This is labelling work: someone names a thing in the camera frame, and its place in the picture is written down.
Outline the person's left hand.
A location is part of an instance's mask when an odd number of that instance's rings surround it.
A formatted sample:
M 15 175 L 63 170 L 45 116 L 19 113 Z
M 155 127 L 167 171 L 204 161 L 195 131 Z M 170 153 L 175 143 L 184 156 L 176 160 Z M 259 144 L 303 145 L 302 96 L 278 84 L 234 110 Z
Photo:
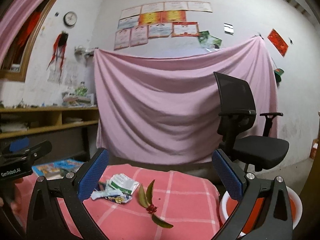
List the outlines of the person's left hand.
M 15 215 L 18 215 L 22 210 L 22 195 L 17 187 L 21 183 L 23 183 L 23 178 L 8 181 L 1 185 L 1 207 L 7 203 Z

